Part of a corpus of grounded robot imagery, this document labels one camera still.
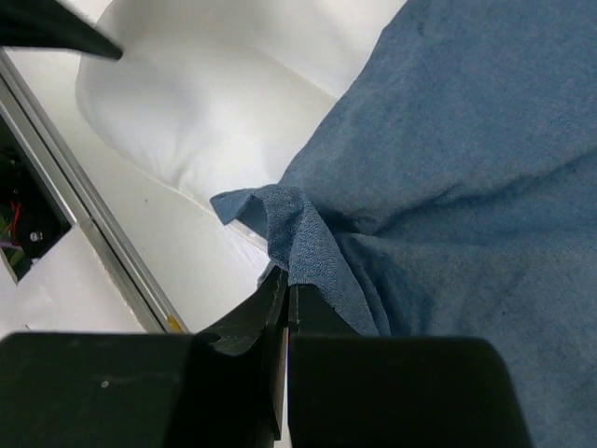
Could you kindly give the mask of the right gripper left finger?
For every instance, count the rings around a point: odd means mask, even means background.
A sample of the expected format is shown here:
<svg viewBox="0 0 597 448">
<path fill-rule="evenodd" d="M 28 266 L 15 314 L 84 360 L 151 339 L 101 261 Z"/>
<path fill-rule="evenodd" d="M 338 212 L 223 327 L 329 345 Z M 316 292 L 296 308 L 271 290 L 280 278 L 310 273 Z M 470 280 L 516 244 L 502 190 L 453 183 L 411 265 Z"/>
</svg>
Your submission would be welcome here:
<svg viewBox="0 0 597 448">
<path fill-rule="evenodd" d="M 5 447 L 271 447 L 283 432 L 287 275 L 197 334 L 1 342 Z"/>
</svg>

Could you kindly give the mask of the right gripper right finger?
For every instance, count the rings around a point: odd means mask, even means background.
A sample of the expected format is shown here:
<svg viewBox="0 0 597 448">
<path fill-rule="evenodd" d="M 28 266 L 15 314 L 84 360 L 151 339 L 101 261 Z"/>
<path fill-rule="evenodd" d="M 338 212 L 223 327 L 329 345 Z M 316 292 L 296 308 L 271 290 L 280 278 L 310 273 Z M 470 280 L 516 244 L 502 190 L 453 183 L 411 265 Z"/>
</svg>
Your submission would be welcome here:
<svg viewBox="0 0 597 448">
<path fill-rule="evenodd" d="M 296 447 L 528 447 L 507 366 L 477 338 L 367 337 L 313 286 L 289 292 Z"/>
</svg>

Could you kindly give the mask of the blue pillowcase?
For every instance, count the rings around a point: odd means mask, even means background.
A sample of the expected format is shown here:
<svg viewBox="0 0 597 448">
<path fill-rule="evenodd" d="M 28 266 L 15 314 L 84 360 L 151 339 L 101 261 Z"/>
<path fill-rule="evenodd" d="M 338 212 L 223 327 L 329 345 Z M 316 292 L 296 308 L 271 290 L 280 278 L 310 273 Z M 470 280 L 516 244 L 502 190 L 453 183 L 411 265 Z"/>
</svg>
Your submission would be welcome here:
<svg viewBox="0 0 597 448">
<path fill-rule="evenodd" d="M 408 1 L 280 181 L 211 200 L 358 332 L 473 336 L 596 443 L 596 5 Z"/>
</svg>

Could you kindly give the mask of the white pillow with yellow edge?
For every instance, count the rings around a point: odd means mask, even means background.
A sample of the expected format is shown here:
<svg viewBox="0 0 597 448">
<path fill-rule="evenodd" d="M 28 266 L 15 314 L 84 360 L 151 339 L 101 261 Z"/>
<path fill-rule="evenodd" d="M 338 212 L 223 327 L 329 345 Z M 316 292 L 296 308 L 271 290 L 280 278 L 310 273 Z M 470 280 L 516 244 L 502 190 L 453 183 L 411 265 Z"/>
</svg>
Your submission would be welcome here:
<svg viewBox="0 0 597 448">
<path fill-rule="evenodd" d="M 362 70 L 397 1 L 114 1 L 121 60 L 76 100 L 134 166 L 201 208 L 275 183 Z"/>
</svg>

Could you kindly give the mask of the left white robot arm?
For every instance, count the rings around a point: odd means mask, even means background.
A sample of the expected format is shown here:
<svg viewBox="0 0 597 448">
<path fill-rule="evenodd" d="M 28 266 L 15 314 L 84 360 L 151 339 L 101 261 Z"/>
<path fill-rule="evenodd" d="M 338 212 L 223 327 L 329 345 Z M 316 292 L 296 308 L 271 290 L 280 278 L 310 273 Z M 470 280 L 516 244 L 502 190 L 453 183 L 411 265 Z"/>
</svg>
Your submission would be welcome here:
<svg viewBox="0 0 597 448">
<path fill-rule="evenodd" d="M 69 49 L 117 61 L 122 48 L 59 1 L 1 2 L 1 46 Z"/>
</svg>

